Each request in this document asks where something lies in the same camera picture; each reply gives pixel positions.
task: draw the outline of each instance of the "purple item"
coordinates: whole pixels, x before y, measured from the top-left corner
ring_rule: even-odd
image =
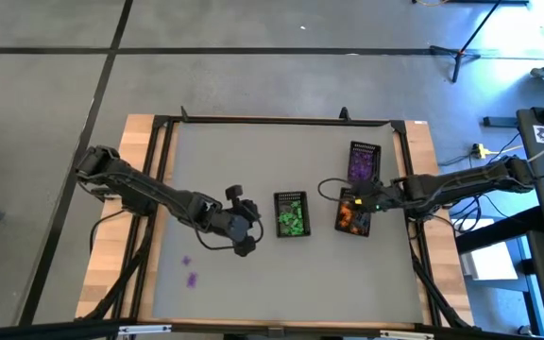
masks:
[[[188,282],[186,282],[186,287],[188,288],[195,288],[196,287],[196,277],[197,274],[195,272],[191,272],[188,276]]]
[[[378,145],[351,142],[349,148],[348,181],[371,180],[378,176],[381,148]]]
[[[184,256],[184,258],[181,259],[181,262],[182,262],[185,266],[188,266],[188,264],[190,264],[191,261],[192,261],[192,259],[189,258],[188,256]]]

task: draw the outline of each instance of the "black tray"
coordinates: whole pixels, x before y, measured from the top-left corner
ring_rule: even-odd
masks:
[[[298,227],[299,209],[301,211],[303,232],[301,234],[294,234],[287,230],[290,230],[294,226],[294,223],[296,223],[296,227]],[[306,197],[306,192],[275,193],[274,212],[276,214],[276,235],[278,237],[310,236],[310,217],[308,216],[308,199]],[[284,213],[292,213],[294,215],[292,218],[284,217],[287,218],[288,224],[281,222],[281,216]]]
[[[349,188],[341,188],[341,198],[354,198]],[[352,218],[347,226],[342,226],[342,205],[348,205],[347,202],[339,202],[337,205],[337,216],[335,217],[335,230],[350,233],[352,235],[368,237],[370,233],[370,212],[353,212]]]
[[[379,145],[352,141],[349,144],[348,181],[379,178],[382,148]]]

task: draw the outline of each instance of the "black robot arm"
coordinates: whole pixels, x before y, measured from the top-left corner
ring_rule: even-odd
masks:
[[[199,232],[227,237],[232,241],[229,247],[240,256],[255,249],[257,241],[247,231],[260,216],[253,201],[239,200],[242,189],[238,185],[226,190],[232,208],[222,209],[222,203],[212,197],[175,190],[139,172],[121,160],[115,149],[106,146],[90,147],[76,167],[76,175],[82,183],[109,187],[121,197],[127,211],[147,216],[162,204],[179,222],[194,228],[198,237]]]
[[[353,183],[354,206],[376,213],[402,208],[414,219],[427,219],[440,206],[493,190],[527,193],[535,176],[526,160],[502,157],[490,164],[447,175],[412,175],[392,179],[389,186],[378,180]]]

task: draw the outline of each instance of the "concrete floor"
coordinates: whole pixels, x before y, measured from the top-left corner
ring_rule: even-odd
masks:
[[[123,3],[0,0],[0,46],[107,47]],[[544,22],[534,8],[500,8],[472,47],[544,53]],[[424,8],[408,0],[135,0],[122,46],[459,47],[488,10]],[[0,55],[0,210],[7,213],[0,222],[0,326],[12,324],[20,307],[103,61]],[[347,106],[355,118],[429,121],[437,158],[446,160],[473,143],[498,150],[515,134],[481,127],[483,116],[544,106],[544,81],[527,76],[543,60],[479,59],[465,64],[456,84],[447,81],[452,63],[445,57],[119,56],[91,143],[118,145],[129,113],[179,114],[180,105],[193,115],[302,117],[335,117]],[[506,213],[519,209],[500,199]],[[100,209],[76,191],[36,322],[74,316],[89,228]]]

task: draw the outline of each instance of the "green item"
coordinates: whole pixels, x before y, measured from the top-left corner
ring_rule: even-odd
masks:
[[[303,235],[303,212],[301,211],[301,201],[292,201],[290,204],[291,210],[289,212],[281,212],[279,215],[279,222],[283,225],[280,233],[287,236],[299,236]]]

